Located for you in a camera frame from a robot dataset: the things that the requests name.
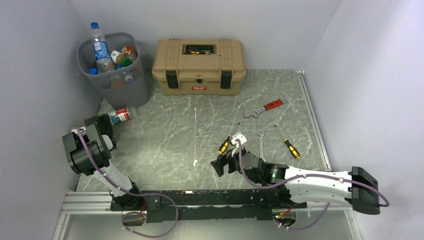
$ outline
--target tan toolbox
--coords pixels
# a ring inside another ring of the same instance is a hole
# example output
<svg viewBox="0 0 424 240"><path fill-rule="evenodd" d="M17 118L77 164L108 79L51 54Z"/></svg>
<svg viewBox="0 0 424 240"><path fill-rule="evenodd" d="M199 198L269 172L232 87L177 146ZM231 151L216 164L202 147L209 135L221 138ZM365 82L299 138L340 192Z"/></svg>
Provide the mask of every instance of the tan toolbox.
<svg viewBox="0 0 424 240"><path fill-rule="evenodd" d="M242 43L230 39L160 40L151 72L164 95L237 95L246 76Z"/></svg>

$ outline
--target adjustable wrench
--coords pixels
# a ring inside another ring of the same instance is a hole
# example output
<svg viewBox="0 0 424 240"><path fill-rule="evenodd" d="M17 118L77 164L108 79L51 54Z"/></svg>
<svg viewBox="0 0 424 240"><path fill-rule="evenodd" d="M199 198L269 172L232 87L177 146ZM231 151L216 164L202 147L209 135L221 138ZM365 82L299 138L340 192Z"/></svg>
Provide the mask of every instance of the adjustable wrench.
<svg viewBox="0 0 424 240"><path fill-rule="evenodd" d="M270 110L270 109L273 109L273 108L276 108L278 106L281 106L285 102L286 102L286 100L284 100L284 99L277 99L275 101L272 101L272 102L266 104L265 106L262 106L262 107L260 107L260 108L258 108L256 110L253 110L253 111L251 111L249 109L246 109L244 111L244 116L246 118L248 118L250 116L253 116L253 117L256 118L260 113L265 112L265 111Z"/></svg>
<svg viewBox="0 0 424 240"><path fill-rule="evenodd" d="M264 137L264 131L259 130L257 135L259 137L259 158L261 158L264 162L267 162L264 158L264 141L262 141L262 138Z"/></svg>

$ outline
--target toolbox lock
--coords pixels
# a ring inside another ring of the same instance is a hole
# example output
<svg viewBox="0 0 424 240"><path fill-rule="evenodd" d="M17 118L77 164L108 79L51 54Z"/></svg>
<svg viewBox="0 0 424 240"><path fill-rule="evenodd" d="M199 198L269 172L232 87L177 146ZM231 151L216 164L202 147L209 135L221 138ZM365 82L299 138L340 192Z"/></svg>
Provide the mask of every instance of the toolbox lock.
<svg viewBox="0 0 424 240"><path fill-rule="evenodd" d="M166 71L166 82L168 83L168 88L177 89L179 87L177 71Z"/></svg>
<svg viewBox="0 0 424 240"><path fill-rule="evenodd" d="M229 89L231 87L231 78L233 76L232 71L222 71L221 72L221 89Z"/></svg>

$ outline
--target marble tabletop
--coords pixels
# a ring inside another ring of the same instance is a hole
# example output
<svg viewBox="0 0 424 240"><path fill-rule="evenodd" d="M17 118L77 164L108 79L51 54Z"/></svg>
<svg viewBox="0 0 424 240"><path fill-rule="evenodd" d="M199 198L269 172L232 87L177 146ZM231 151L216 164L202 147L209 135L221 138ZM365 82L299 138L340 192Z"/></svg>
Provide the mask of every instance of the marble tabletop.
<svg viewBox="0 0 424 240"><path fill-rule="evenodd" d="M311 122L306 96L296 71L248 70L236 96L163 95L152 73L145 73L151 91L149 102L137 109L138 117L113 126L117 149L112 162L141 190L250 189L238 172L218 177L210 161L237 123L247 138L246 150L259 156L258 131L263 130L264 158L324 171L316 130ZM246 109L257 109L271 101L286 103L244 117ZM103 100L99 114L113 111ZM295 159L274 124L297 148ZM108 191L99 180L81 175L77 191Z"/></svg>

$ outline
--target gray trash bin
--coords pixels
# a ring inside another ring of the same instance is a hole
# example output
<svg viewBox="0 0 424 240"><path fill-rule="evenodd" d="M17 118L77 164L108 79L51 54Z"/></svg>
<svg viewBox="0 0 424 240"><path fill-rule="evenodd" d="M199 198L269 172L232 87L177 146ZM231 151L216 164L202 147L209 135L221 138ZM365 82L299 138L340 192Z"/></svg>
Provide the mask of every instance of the gray trash bin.
<svg viewBox="0 0 424 240"><path fill-rule="evenodd" d="M140 53L136 40L128 33L111 33L106 34L105 37L109 54L113 50L120 52L125 45L132 46L137 54ZM128 106L138 108L149 101L150 92L147 88L140 56L131 65L113 72L89 74L89 70L96 65L95 62L93 43L89 39L78 49L79 69L114 109Z"/></svg>

